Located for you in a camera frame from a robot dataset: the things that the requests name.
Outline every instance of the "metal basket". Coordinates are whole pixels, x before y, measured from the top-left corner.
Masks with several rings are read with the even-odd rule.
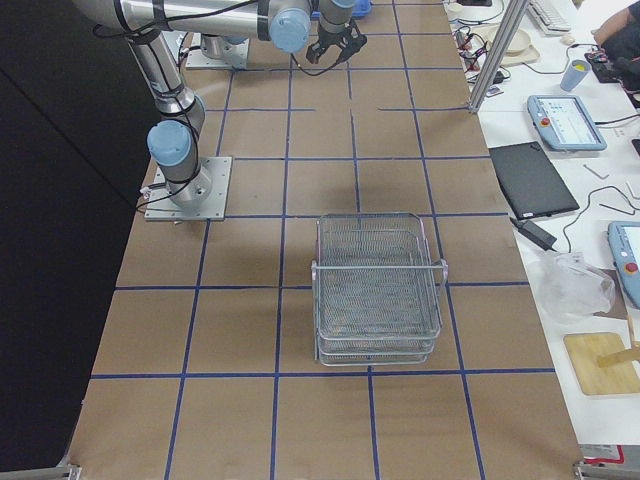
[[[440,333],[421,220],[409,213],[326,215],[312,264],[316,359],[325,365],[419,363]]]

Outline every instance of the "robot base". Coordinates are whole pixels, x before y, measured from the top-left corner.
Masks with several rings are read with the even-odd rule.
[[[211,192],[197,206],[183,208],[174,203],[170,198],[155,201],[166,197],[164,188],[151,191],[149,201],[154,202],[146,206],[144,218],[148,221],[187,221],[187,220],[224,220],[227,208],[227,194],[229,193],[229,181],[231,179],[232,157],[204,157],[201,159],[202,167],[211,176]],[[164,175],[158,168],[154,178],[155,183],[163,183]]]
[[[200,34],[194,33],[191,46],[200,45]],[[246,70],[247,58],[249,57],[249,39],[242,42],[240,45],[226,45],[225,50],[222,52],[223,56],[220,59],[214,59],[204,56],[200,50],[193,50],[189,52],[187,57],[186,67],[192,70],[229,70],[235,68],[237,70]]]

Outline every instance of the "metal pole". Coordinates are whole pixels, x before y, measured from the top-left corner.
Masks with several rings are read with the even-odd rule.
[[[504,58],[507,47],[511,43],[511,39],[518,31],[522,17],[527,10],[529,0],[511,0],[507,6],[507,10],[502,17],[502,22],[498,27],[496,36],[491,44],[491,49],[487,54],[487,59],[482,65],[482,70],[478,74],[476,84],[471,92],[469,99],[469,111],[477,113],[485,99],[487,90],[493,83],[500,62]]]

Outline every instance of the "clear plastic bag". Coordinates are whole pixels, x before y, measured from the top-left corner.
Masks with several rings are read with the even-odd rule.
[[[536,298],[549,314],[570,318],[607,313],[613,307],[614,281],[585,263],[582,254],[546,252],[538,267]]]

